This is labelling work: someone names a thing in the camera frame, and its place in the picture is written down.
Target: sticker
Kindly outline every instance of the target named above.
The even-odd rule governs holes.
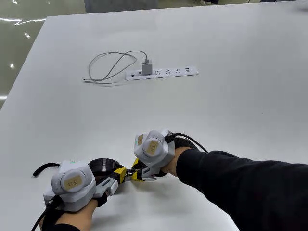
[[[138,136],[138,146],[142,144],[142,141],[143,141],[143,135]]]
[[[73,189],[74,187],[77,187],[81,183],[82,183],[82,179],[78,175],[78,176],[72,177],[68,180],[65,180],[64,181],[64,187],[65,187],[66,190],[70,190],[70,189]]]
[[[146,150],[146,152],[150,155],[154,155],[157,147],[158,147],[158,142],[151,141],[151,143],[148,147],[148,150]]]

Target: white power strip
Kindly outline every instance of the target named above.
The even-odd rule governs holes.
[[[125,75],[126,80],[136,79],[149,79],[149,78],[165,78],[175,76],[194,76],[199,74],[197,68],[194,66],[187,66],[181,68],[164,68],[164,69],[153,69],[152,75],[143,76],[142,71],[127,71]]]

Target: forearm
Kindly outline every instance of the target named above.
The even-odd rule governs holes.
[[[92,215],[97,207],[97,201],[91,200],[82,210],[77,213],[64,213],[56,224],[69,224],[80,231],[90,231]]]
[[[48,227],[47,231],[90,231],[92,223],[92,215],[97,207],[97,201],[91,200],[83,209],[75,213],[64,213],[60,216],[54,226]]]
[[[176,150],[175,161],[163,170],[201,191],[240,230],[296,230],[306,223],[298,214],[307,213],[307,165],[252,161],[218,151],[182,152]]]

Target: wrist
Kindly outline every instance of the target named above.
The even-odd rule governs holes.
[[[173,176],[177,177],[177,162],[179,156],[186,150],[191,149],[190,147],[180,147],[174,150],[174,158],[167,164],[162,167],[162,171],[165,173],[171,173]]]
[[[69,224],[81,231],[90,231],[92,215],[97,208],[97,201],[91,200],[84,208],[75,213],[64,213],[56,224]]]

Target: white cable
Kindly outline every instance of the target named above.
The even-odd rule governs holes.
[[[101,54],[98,54],[97,56],[95,56],[89,66],[88,66],[88,74],[89,74],[89,79],[83,79],[85,83],[94,83],[94,84],[115,84],[115,83],[118,83],[118,81],[116,82],[103,82],[104,80],[107,80],[107,79],[110,79],[118,74],[120,74],[122,71],[124,71],[125,69],[127,69],[128,67],[130,67],[131,65],[133,65],[136,61],[137,61],[137,58],[129,53],[131,52],[141,52],[145,55],[145,60],[148,61],[148,56],[145,52],[143,51],[128,51],[126,53],[121,53],[121,52],[106,52],[106,53],[101,53]],[[92,66],[94,63],[96,63],[100,58],[106,56],[106,55],[110,55],[110,54],[121,54],[121,57],[116,61],[116,63],[112,66],[112,68],[110,69],[110,71],[103,77],[103,78],[99,78],[99,79],[94,79],[92,78],[92,74],[91,74],[91,69],[92,69]],[[131,58],[134,59],[133,62],[131,62],[129,65],[127,65],[126,67],[124,67],[122,70],[120,70],[119,72],[113,74],[113,75],[110,75],[110,73],[112,72],[112,70],[115,68],[115,66],[119,63],[119,61],[124,57],[124,56],[129,56]]]

